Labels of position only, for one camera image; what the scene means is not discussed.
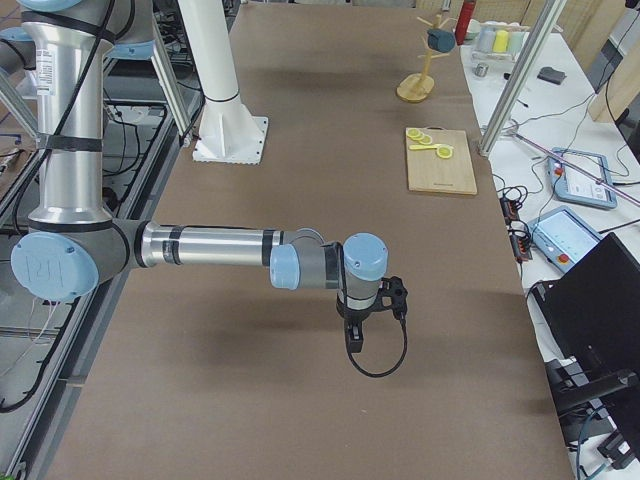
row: small container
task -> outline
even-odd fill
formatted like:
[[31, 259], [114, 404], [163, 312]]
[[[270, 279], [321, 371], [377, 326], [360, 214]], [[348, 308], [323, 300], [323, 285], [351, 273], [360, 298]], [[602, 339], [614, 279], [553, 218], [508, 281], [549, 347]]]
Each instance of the small container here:
[[473, 69], [473, 74], [476, 77], [486, 77], [487, 76], [487, 72], [489, 71], [489, 65], [487, 65], [486, 63], [479, 63], [478, 65], [476, 65], [476, 67]]

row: white cable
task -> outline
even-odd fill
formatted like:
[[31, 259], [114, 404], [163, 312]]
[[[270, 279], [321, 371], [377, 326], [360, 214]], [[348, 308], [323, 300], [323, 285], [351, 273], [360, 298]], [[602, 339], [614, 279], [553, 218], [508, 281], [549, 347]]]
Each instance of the white cable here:
[[49, 304], [49, 316], [47, 317], [47, 321], [42, 326], [42, 330], [40, 330], [40, 333], [38, 334], [38, 336], [31, 341], [31, 344], [27, 348], [25, 348], [25, 350], [20, 354], [20, 356], [18, 358], [16, 358], [16, 360], [11, 365], [9, 365], [2, 373], [0, 373], [0, 378], [4, 377], [9, 372], [11, 372], [11, 370], [13, 370], [20, 363], [20, 361], [24, 357], [26, 357], [29, 352], [31, 352], [33, 347], [35, 347], [36, 345], [46, 345], [47, 343], [49, 343], [49, 342], [47, 342], [47, 343], [38, 343], [38, 340], [40, 340], [40, 338], [42, 338], [42, 335], [44, 335], [44, 332], [49, 327], [49, 323], [51, 322], [51, 319], [53, 318], [53, 315], [56, 313], [56, 308], [58, 307], [58, 305], [59, 304], [56, 304], [56, 305], [54, 305], [52, 307], [51, 304]]

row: label sticker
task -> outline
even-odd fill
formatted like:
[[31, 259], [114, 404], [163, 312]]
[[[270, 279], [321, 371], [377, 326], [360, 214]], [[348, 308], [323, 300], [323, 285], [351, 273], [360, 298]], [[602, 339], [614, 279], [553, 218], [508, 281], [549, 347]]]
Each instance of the label sticker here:
[[38, 76], [38, 95], [55, 95], [54, 54], [51, 50], [36, 50], [36, 73]]

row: white pillar base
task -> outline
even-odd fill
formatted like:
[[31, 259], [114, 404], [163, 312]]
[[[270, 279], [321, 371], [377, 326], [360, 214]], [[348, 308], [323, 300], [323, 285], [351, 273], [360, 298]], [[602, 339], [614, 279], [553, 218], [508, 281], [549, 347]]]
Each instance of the white pillar base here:
[[268, 126], [267, 117], [251, 116], [240, 97], [222, 103], [207, 100], [193, 159], [257, 165]]

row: light blue joint cap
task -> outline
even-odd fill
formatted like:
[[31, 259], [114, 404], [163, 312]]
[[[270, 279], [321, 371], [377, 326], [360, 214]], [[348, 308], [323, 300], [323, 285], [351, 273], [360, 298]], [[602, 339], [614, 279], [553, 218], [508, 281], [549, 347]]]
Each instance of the light blue joint cap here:
[[153, 57], [155, 42], [121, 43], [107, 53], [107, 57], [118, 60], [149, 60]]
[[98, 268], [84, 248], [64, 235], [35, 232], [11, 252], [11, 268], [36, 297], [68, 302], [98, 285]]
[[389, 252], [382, 240], [371, 233], [356, 233], [344, 242], [345, 268], [356, 278], [375, 282], [387, 271]]
[[12, 42], [33, 42], [31, 35], [22, 27], [5, 28], [0, 32], [0, 38]]
[[300, 284], [300, 260], [293, 245], [278, 245], [271, 250], [269, 261], [271, 285], [295, 290]]
[[18, 0], [23, 7], [36, 12], [59, 12], [65, 8], [71, 8], [82, 0]]

